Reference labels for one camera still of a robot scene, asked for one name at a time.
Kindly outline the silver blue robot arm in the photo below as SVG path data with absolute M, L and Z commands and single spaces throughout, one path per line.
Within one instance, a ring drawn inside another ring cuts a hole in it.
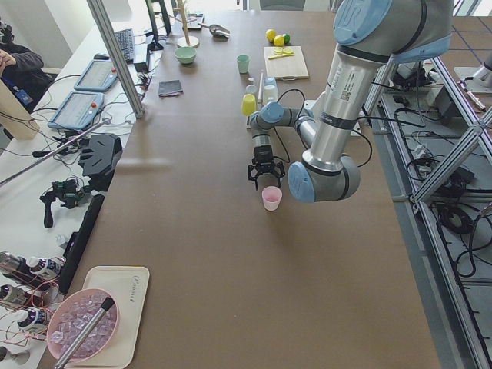
M 334 60 L 316 110 L 274 101 L 250 117 L 254 157 L 249 180 L 265 174 L 287 177 L 290 193 L 304 203 L 349 198 L 361 176 L 344 147 L 377 70 L 388 61 L 419 62 L 445 53 L 453 7 L 452 1 L 342 2 L 334 20 Z M 288 169 L 274 162 L 269 131 L 276 126 L 294 128 L 309 147 Z

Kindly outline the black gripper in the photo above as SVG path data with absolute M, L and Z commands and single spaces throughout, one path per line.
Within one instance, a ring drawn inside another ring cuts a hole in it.
M 254 182 L 255 189 L 258 190 L 258 177 L 265 174 L 276 177 L 277 187 L 281 188 L 281 179 L 285 176 L 284 165 L 282 161 L 274 161 L 271 146 L 256 146 L 253 155 L 251 164 L 248 165 L 248 180 Z

